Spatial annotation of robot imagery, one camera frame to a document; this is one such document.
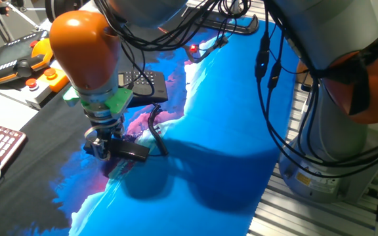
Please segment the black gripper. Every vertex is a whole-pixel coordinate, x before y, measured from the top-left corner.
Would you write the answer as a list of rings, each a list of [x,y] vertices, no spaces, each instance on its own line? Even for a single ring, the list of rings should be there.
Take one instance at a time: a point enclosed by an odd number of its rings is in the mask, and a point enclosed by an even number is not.
[[[122,123],[120,119],[109,120],[107,123],[95,123],[87,130],[87,140],[96,158],[102,161],[110,160],[111,136],[115,139],[123,138],[125,127]]]

